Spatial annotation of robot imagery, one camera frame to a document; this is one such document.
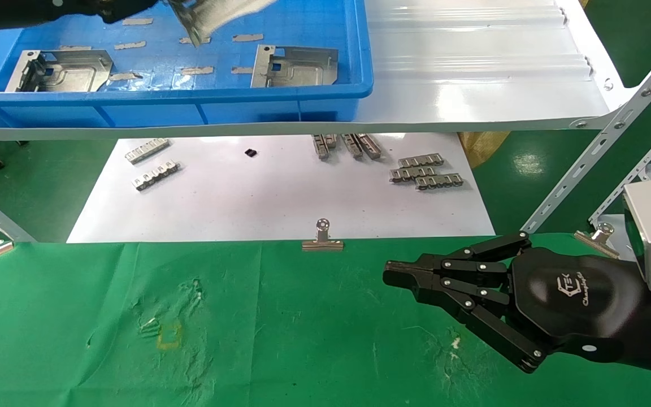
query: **metal sheet part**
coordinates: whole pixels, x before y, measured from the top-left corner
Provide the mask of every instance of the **metal sheet part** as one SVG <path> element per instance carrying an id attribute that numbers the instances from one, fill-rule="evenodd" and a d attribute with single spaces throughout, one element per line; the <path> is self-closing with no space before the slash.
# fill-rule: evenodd
<path id="1" fill-rule="evenodd" d="M 426 165 L 444 165 L 444 157 L 439 153 L 433 153 L 398 160 L 398 166 L 401 168 L 423 167 Z"/>
<path id="2" fill-rule="evenodd" d="M 276 55 L 276 49 L 284 56 Z M 260 45 L 250 87 L 333 85 L 337 79 L 337 49 Z"/>
<path id="3" fill-rule="evenodd" d="M 429 175 L 436 175 L 435 167 L 400 168 L 398 170 L 390 171 L 390 182 L 403 183 L 406 181 L 413 181 L 418 177 L 427 177 Z"/>
<path id="4" fill-rule="evenodd" d="M 158 166 L 155 170 L 144 173 L 140 177 L 132 180 L 132 186 L 136 190 L 143 191 L 147 188 L 150 188 L 155 183 L 159 183 L 161 180 L 173 175 L 180 169 L 180 164 L 174 161 L 168 161 L 163 165 Z"/>
<path id="5" fill-rule="evenodd" d="M 322 134 L 313 135 L 313 146 L 315 147 L 315 154 L 318 155 L 319 159 L 328 159 L 328 146 Z"/>
<path id="6" fill-rule="evenodd" d="M 132 48 L 142 48 L 147 45 L 147 41 L 138 41 L 136 43 L 126 43 L 126 44 L 117 44 L 114 46 L 114 49 L 132 49 Z"/>
<path id="7" fill-rule="evenodd" d="M 416 178 L 416 189 L 418 190 L 460 187 L 462 185 L 463 180 L 459 174 L 430 175 Z"/>
<path id="8" fill-rule="evenodd" d="M 230 72 L 236 75 L 252 75 L 253 67 L 232 67 Z"/>
<path id="9" fill-rule="evenodd" d="M 22 51 L 5 92 L 95 92 L 108 79 L 107 51 Z"/>
<path id="10" fill-rule="evenodd" d="M 59 51 L 90 51 L 91 46 L 69 46 L 63 45 L 59 47 Z"/>
<path id="11" fill-rule="evenodd" d="M 130 164 L 137 164 L 144 159 L 152 157 L 152 155 L 157 154 L 167 147 L 170 147 L 170 140 L 166 138 L 155 138 L 125 154 L 124 157 L 130 162 Z"/>
<path id="12" fill-rule="evenodd" d="M 361 149 L 358 139 L 355 134 L 341 134 L 346 149 L 353 155 L 354 159 L 363 157 L 363 150 Z"/>
<path id="13" fill-rule="evenodd" d="M 239 34 L 238 36 L 233 36 L 233 42 L 236 43 L 260 41 L 261 39 L 264 39 L 263 34 Z"/>
<path id="14" fill-rule="evenodd" d="M 368 157 L 372 160 L 380 159 L 381 150 L 375 140 L 368 134 L 358 134 L 357 136 L 362 150 L 366 152 Z"/>
<path id="15" fill-rule="evenodd" d="M 122 20 L 122 25 L 150 25 L 153 18 L 126 18 Z"/>
<path id="16" fill-rule="evenodd" d="M 137 72 L 120 72 L 109 75 L 109 80 L 133 80 L 133 79 L 142 79 L 142 75 Z"/>
<path id="17" fill-rule="evenodd" d="M 215 72 L 214 67 L 183 68 L 183 75 L 208 75 Z"/>

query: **small metal strip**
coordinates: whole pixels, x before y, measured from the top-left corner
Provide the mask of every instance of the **small metal strip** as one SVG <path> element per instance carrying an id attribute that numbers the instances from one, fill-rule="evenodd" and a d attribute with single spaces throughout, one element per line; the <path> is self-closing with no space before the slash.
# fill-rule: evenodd
<path id="1" fill-rule="evenodd" d="M 155 183 L 173 175 L 179 169 L 179 163 L 168 161 L 165 164 L 158 166 L 157 169 L 144 173 L 140 175 L 140 177 L 132 180 L 132 186 L 134 186 L 136 190 L 143 191 L 150 188 L 152 185 L 155 185 Z"/>
<path id="2" fill-rule="evenodd" d="M 122 20 L 122 25 L 150 25 L 153 18 L 126 18 Z"/>
<path id="3" fill-rule="evenodd" d="M 315 154 L 319 159 L 328 159 L 328 146 L 326 146 L 326 139 L 323 134 L 313 135 L 313 146 L 315 147 Z"/>
<path id="4" fill-rule="evenodd" d="M 416 167 L 416 168 L 400 168 L 390 171 L 391 183 L 403 183 L 406 181 L 413 181 L 417 177 L 427 177 L 429 175 L 436 175 L 436 168 L 434 167 Z"/>
<path id="5" fill-rule="evenodd" d="M 398 166 L 401 168 L 423 167 L 426 165 L 439 166 L 444 165 L 444 157 L 439 153 L 416 155 L 416 157 L 408 157 L 398 160 Z"/>
<path id="6" fill-rule="evenodd" d="M 232 67 L 232 69 L 230 69 L 230 72 L 235 75 L 252 75 L 253 67 Z"/>
<path id="7" fill-rule="evenodd" d="M 121 49 L 142 48 L 143 46 L 146 45 L 147 45 L 147 41 L 139 41 L 136 43 L 117 44 L 116 46 L 114 46 L 114 49 L 121 50 Z"/>
<path id="8" fill-rule="evenodd" d="M 239 34 L 238 36 L 233 36 L 233 42 L 242 43 L 248 41 L 260 41 L 264 38 L 266 37 L 263 34 Z"/>
<path id="9" fill-rule="evenodd" d="M 380 159 L 380 147 L 375 140 L 368 134 L 358 134 L 358 141 L 366 155 L 372 160 Z"/>
<path id="10" fill-rule="evenodd" d="M 170 140 L 166 138 L 154 138 L 145 144 L 142 144 L 142 146 L 137 147 L 137 149 L 125 154 L 124 157 L 130 162 L 130 164 L 137 164 L 144 159 L 152 157 L 152 155 L 157 154 L 167 147 L 170 147 Z"/>
<path id="11" fill-rule="evenodd" d="M 463 180 L 459 174 L 430 175 L 428 177 L 417 177 L 416 189 L 427 190 L 436 188 L 460 187 Z"/>
<path id="12" fill-rule="evenodd" d="M 363 157 L 363 150 L 361 149 L 358 139 L 355 134 L 341 134 L 343 142 L 346 144 L 346 149 L 353 155 L 354 159 Z"/>
<path id="13" fill-rule="evenodd" d="M 183 75 L 208 75 L 215 71 L 214 67 L 183 68 Z"/>

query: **robotic hand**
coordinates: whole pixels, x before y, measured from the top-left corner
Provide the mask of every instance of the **robotic hand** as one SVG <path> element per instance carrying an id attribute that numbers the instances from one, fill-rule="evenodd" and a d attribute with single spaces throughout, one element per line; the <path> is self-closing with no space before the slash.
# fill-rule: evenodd
<path id="1" fill-rule="evenodd" d="M 637 263 L 533 248 L 520 232 L 388 261 L 383 281 L 441 307 L 525 373 L 555 352 L 651 370 L 651 291 Z"/>
<path id="2" fill-rule="evenodd" d="M 64 15 L 99 15 L 105 23 L 128 18 L 158 0 L 0 0 L 0 29 L 54 21 Z"/>
<path id="3" fill-rule="evenodd" d="M 217 27 L 260 11 L 275 0 L 165 0 L 196 46 Z M 0 0 L 0 29 L 54 21 L 64 15 L 99 15 L 105 23 L 124 20 L 158 0 Z"/>

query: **stamped metal plate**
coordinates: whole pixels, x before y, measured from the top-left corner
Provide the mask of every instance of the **stamped metal plate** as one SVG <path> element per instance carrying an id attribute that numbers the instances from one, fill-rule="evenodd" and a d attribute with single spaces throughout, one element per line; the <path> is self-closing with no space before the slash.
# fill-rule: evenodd
<path id="1" fill-rule="evenodd" d="M 5 92 L 96 92 L 112 66 L 103 49 L 22 51 Z"/>
<path id="2" fill-rule="evenodd" d="M 276 49 L 284 56 L 276 55 Z M 338 79 L 338 50 L 260 45 L 251 88 L 333 85 Z"/>

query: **white metal shelf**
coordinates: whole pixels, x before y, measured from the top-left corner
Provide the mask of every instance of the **white metal shelf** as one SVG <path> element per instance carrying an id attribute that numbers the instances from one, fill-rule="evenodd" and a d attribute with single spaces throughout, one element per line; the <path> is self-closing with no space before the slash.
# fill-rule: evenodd
<path id="1" fill-rule="evenodd" d="M 578 0 L 366 0 L 375 86 L 354 123 L 169 127 L 170 137 L 601 128 L 625 89 Z M 150 137 L 0 129 L 0 140 Z"/>

